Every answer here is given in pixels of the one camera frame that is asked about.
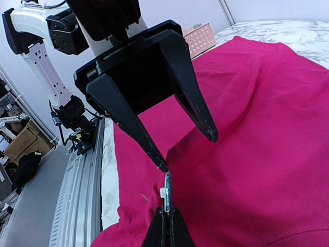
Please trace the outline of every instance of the black bag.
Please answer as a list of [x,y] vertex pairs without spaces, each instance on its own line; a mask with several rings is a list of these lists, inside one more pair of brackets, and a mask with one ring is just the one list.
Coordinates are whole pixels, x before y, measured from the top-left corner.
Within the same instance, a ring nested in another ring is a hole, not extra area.
[[21,189],[36,174],[39,163],[41,161],[41,153],[39,151],[29,153],[20,158],[19,166],[16,170],[11,190]]

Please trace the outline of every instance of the white marble surface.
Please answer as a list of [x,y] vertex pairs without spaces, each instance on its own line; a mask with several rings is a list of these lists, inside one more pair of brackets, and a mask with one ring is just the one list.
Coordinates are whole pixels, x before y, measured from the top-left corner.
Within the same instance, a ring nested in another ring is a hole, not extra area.
[[[238,23],[215,35],[217,46],[234,36],[267,43],[282,42],[297,54],[329,68],[329,23],[304,21],[259,21]],[[113,123],[107,119],[102,161],[103,228],[118,222],[119,179],[114,153]]]
[[243,22],[215,35],[217,46],[240,36],[266,43],[284,43],[297,54],[329,68],[329,22]]

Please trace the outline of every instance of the white wall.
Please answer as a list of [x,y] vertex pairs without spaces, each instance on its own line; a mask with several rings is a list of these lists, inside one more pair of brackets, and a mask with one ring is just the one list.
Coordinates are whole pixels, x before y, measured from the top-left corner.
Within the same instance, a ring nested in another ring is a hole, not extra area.
[[218,0],[139,0],[139,6],[149,27],[169,19],[183,29],[210,22],[214,33],[229,26]]
[[[56,4],[61,1],[46,0],[43,2]],[[188,2],[185,0],[140,0],[139,2],[142,16],[149,27],[168,19],[173,19],[183,28],[210,21],[214,32],[229,26],[217,0],[191,0]],[[19,4],[20,0],[0,0],[0,12]],[[15,55],[9,48],[2,21],[0,22],[0,47],[0,65],[45,124],[49,125],[55,134],[58,134],[58,130],[50,117],[46,94],[30,68],[19,55]],[[54,50],[52,46],[47,44],[47,51],[67,88],[84,100],[84,95],[74,85],[73,73],[93,58],[91,50],[88,49],[79,56],[68,56]]]
[[226,0],[237,22],[329,21],[328,0]]

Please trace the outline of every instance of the pink storage box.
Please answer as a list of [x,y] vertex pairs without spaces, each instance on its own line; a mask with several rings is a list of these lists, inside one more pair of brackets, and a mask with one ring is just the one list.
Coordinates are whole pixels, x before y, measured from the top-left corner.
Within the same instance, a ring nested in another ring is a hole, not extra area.
[[197,24],[184,29],[183,37],[189,45],[191,59],[216,45],[209,23]]

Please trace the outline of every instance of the pink fabric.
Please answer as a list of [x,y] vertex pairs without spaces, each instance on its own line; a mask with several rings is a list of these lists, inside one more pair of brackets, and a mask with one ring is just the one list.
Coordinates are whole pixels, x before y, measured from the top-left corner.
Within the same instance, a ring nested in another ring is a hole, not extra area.
[[[283,44],[236,37],[193,62],[219,131],[174,98],[140,115],[197,246],[329,246],[329,74]],[[140,246],[163,178],[118,128],[120,221],[93,246]]]

